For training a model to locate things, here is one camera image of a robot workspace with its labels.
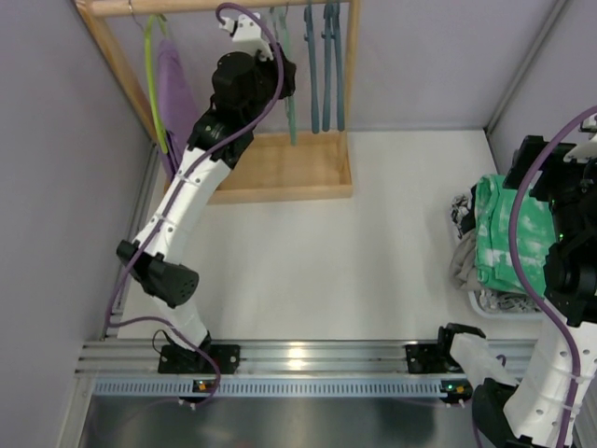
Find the lime green hanger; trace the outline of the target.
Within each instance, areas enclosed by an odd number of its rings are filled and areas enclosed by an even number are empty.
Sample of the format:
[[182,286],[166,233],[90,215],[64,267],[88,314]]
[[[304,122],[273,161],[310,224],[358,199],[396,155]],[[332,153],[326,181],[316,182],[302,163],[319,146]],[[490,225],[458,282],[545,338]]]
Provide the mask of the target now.
[[156,75],[154,71],[153,58],[153,25],[157,24],[164,37],[168,36],[166,19],[162,14],[152,14],[148,17],[146,27],[144,30],[144,52],[145,52],[145,69],[146,69],[146,83],[148,88],[148,98],[151,116],[155,128],[157,142],[160,147],[160,152],[167,156],[169,154],[168,145],[166,143],[166,132],[160,119],[160,112],[158,106],[158,89],[156,82]]

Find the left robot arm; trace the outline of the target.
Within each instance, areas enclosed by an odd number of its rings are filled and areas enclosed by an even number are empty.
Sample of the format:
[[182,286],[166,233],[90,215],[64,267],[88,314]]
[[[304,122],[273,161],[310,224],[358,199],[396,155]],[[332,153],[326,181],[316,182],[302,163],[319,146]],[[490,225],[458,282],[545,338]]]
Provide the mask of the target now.
[[168,341],[162,354],[176,373],[202,370],[211,347],[211,334],[193,301],[200,276],[182,262],[189,235],[253,143],[256,126],[296,88],[295,64],[278,42],[268,49],[270,56],[240,50],[218,60],[209,108],[191,128],[162,202],[137,236],[117,247],[120,262],[160,309],[156,320],[166,326]]

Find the purple trousers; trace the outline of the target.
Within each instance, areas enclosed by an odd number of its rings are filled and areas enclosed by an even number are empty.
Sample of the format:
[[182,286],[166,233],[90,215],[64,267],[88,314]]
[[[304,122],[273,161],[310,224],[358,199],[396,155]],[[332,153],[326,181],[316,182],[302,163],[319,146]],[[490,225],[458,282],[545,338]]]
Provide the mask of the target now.
[[180,54],[171,39],[164,38],[158,46],[157,100],[160,122],[168,152],[161,152],[162,166],[171,180],[182,161],[187,140],[200,117],[184,73]]

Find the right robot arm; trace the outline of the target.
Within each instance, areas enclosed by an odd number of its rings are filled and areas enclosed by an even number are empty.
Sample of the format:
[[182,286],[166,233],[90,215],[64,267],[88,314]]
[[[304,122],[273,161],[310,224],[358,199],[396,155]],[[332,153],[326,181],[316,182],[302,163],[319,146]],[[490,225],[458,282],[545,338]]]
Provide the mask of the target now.
[[529,135],[505,175],[483,176],[453,206],[455,285],[522,296],[542,324],[521,379],[475,327],[441,327],[439,352],[464,371],[475,426],[493,445],[569,447],[596,374],[596,160]]

